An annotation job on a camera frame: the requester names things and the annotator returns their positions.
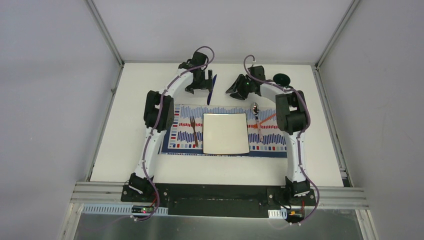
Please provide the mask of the blue plastic knife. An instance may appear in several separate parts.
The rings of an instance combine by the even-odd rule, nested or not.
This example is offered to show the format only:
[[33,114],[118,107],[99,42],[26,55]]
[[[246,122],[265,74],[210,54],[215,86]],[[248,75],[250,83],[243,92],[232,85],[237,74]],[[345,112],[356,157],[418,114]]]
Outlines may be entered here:
[[211,88],[209,89],[209,94],[207,96],[207,102],[206,104],[209,106],[212,100],[212,95],[213,95],[213,91],[214,91],[214,87],[215,87],[215,83],[216,83],[216,79],[217,79],[217,75],[215,74],[211,80]]

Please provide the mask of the metal spoon pink handle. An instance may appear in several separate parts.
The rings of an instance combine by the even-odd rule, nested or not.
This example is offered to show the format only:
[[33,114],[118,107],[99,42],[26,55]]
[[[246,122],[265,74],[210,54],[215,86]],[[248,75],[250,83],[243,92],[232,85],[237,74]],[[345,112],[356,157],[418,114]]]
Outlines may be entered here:
[[259,105],[256,102],[253,102],[250,105],[250,110],[255,117],[259,140],[260,140],[260,142],[263,142],[263,134],[262,134],[261,124],[260,124],[260,120],[259,120],[259,112],[260,112]]

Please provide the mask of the brown wooden fork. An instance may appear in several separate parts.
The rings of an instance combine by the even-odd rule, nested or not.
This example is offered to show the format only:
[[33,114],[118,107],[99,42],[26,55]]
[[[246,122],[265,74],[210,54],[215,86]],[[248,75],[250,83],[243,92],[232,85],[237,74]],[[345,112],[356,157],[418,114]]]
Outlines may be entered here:
[[196,131],[195,117],[194,116],[190,116],[189,122],[190,122],[190,125],[191,125],[192,130],[193,130],[193,138],[194,138],[195,146],[198,147],[199,146],[199,142],[198,142],[197,131]]

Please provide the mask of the white square plate black rim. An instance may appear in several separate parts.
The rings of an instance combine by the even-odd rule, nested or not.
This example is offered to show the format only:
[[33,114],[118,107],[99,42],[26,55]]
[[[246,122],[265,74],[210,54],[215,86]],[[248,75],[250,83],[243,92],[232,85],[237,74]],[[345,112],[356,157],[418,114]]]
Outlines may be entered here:
[[245,113],[203,115],[203,153],[207,155],[243,155],[250,152]]

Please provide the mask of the blue striped placemat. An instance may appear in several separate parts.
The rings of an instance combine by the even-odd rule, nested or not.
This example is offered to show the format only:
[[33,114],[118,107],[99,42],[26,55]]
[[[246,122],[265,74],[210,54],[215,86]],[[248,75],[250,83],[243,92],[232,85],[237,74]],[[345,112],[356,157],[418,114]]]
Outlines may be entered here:
[[177,104],[159,152],[166,155],[286,158],[276,110]]

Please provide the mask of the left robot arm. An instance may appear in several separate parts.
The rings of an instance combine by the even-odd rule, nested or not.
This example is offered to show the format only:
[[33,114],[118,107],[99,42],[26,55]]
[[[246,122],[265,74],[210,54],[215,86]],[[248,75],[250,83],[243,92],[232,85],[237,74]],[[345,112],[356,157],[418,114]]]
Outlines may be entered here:
[[145,141],[139,162],[128,180],[128,187],[140,202],[149,201],[153,195],[156,158],[164,136],[175,119],[174,97],[183,90],[191,94],[194,90],[208,90],[211,93],[215,78],[211,69],[207,73],[202,69],[179,69],[175,78],[164,88],[148,92],[143,115]]

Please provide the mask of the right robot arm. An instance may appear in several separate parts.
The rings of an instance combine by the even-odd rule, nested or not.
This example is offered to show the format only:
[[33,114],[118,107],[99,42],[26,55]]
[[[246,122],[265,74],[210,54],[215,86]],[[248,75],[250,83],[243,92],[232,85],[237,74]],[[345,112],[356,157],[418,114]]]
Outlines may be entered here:
[[245,100],[250,93],[255,93],[275,103],[277,126],[283,132],[287,152],[286,189],[283,196],[288,204],[296,205],[311,190],[304,147],[310,114],[303,92],[294,89],[290,83],[289,76],[283,73],[274,75],[272,80],[239,74],[226,93],[238,100]]

